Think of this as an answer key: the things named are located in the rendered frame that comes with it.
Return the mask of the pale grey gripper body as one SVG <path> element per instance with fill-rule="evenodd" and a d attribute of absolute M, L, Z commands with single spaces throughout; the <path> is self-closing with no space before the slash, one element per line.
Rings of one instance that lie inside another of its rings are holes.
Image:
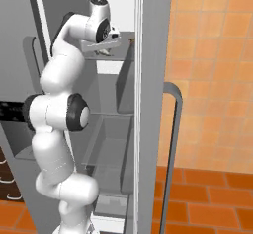
<path fill-rule="evenodd" d="M 110 49 L 121 45 L 120 39 L 105 39 L 100 43 L 93 43 L 86 40 L 81 40 L 80 49 L 82 52 L 93 52 L 96 50 Z"/>

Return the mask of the grey fridge door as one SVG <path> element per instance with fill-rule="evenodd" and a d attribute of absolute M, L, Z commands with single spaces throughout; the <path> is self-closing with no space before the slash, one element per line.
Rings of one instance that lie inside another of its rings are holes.
<path fill-rule="evenodd" d="M 23 52 L 25 36 L 36 37 L 41 71 L 48 62 L 37 0 L 0 0 L 0 101 L 23 102 L 39 93 Z"/>
<path fill-rule="evenodd" d="M 150 234 L 171 0 L 135 2 L 133 234 Z"/>

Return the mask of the dark brown cupboard run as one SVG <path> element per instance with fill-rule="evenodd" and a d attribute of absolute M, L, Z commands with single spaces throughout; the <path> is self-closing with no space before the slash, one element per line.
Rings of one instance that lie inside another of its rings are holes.
<path fill-rule="evenodd" d="M 23 202 L 23 197 L 0 147 L 0 200 Z"/>

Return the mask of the translucent grey fridge drawer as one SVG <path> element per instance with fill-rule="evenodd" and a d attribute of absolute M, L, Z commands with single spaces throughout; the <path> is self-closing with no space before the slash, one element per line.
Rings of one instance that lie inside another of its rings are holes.
<path fill-rule="evenodd" d="M 126 195 L 99 195 L 94 214 L 99 216 L 124 218 L 127 212 Z"/>
<path fill-rule="evenodd" d="M 77 170 L 89 173 L 89 168 L 110 168 L 119 171 L 130 130 L 130 116 L 93 114 L 87 128 L 91 135 L 86 140 L 87 146 Z"/>

